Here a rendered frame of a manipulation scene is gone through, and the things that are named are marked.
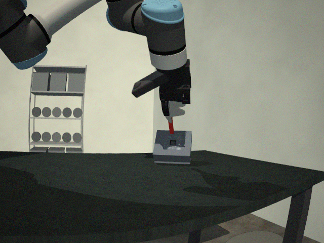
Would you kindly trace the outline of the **red rectangular peg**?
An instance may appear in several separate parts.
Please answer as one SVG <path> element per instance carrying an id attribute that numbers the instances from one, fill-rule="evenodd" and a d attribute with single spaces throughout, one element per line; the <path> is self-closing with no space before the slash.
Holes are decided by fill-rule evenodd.
<path id="1" fill-rule="evenodd" d="M 169 123 L 169 121 L 168 121 L 168 123 Z M 169 123 L 169 130 L 170 130 L 170 134 L 174 134 L 173 119 L 172 119 L 172 123 Z"/>

